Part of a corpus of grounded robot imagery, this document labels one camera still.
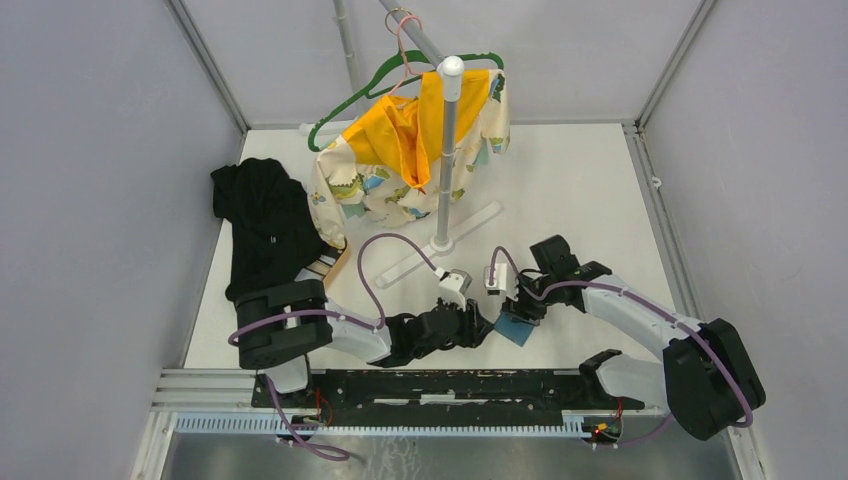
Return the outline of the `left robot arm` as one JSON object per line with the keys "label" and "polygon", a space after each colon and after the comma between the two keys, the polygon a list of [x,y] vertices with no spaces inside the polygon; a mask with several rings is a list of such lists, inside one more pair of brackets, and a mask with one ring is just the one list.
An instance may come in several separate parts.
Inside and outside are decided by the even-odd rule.
{"label": "left robot arm", "polygon": [[459,292],[439,298],[429,311],[391,316],[380,325],[331,301],[317,280],[302,280],[240,297],[237,329],[227,339],[244,370],[290,407],[314,394],[308,356],[323,347],[378,368],[406,366],[437,351],[476,348],[493,329],[476,301]]}

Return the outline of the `yellow box of cards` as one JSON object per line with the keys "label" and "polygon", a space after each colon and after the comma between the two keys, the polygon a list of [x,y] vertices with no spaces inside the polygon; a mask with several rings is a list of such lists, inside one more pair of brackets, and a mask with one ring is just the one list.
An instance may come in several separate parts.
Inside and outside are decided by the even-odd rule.
{"label": "yellow box of cards", "polygon": [[347,246],[337,247],[324,242],[319,257],[309,264],[304,271],[311,277],[319,279],[324,288],[328,289],[341,272],[348,257]]}

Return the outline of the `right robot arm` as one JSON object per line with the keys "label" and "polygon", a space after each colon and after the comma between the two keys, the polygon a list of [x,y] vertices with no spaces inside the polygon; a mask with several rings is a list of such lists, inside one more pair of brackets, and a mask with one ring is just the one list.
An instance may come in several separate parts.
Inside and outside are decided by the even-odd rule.
{"label": "right robot arm", "polygon": [[536,326],[550,307],[572,307],[615,327],[652,356],[640,360],[608,349],[582,362],[577,392],[585,405],[636,400],[701,441],[753,425],[766,392],[731,323],[701,321],[650,300],[606,265],[580,262],[560,235],[530,251],[533,269],[518,269],[502,246],[484,269],[488,292],[505,296],[501,313],[507,320]]}

